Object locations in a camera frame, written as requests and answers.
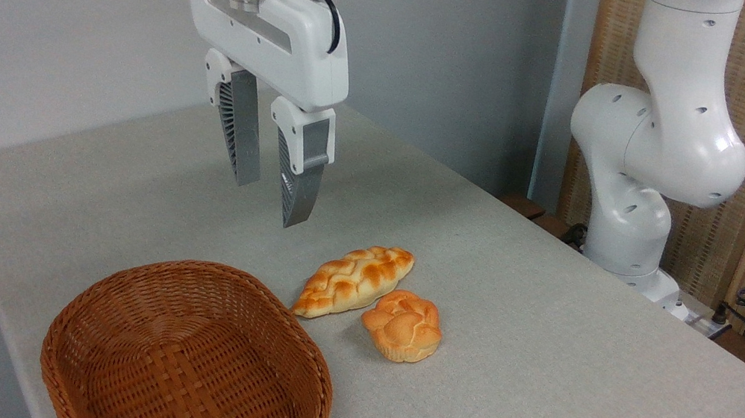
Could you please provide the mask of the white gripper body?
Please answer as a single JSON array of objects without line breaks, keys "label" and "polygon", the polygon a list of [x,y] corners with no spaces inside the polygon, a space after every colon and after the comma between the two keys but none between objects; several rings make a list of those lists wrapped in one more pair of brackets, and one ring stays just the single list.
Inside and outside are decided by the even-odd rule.
[{"label": "white gripper body", "polygon": [[190,0],[199,35],[306,112],[344,102],[349,91],[345,36],[329,53],[332,15],[315,0],[260,0],[251,13]]}]

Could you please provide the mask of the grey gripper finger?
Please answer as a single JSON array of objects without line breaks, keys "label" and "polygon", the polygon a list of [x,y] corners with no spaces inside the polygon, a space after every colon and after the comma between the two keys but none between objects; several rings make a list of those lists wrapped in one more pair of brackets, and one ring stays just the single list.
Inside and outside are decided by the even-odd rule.
[{"label": "grey gripper finger", "polygon": [[278,127],[283,227],[304,222],[312,213],[325,166],[335,162],[335,112],[306,113],[289,99],[271,107]]},{"label": "grey gripper finger", "polygon": [[210,100],[219,111],[231,170],[237,184],[260,179],[258,80],[219,50],[205,56]]}]

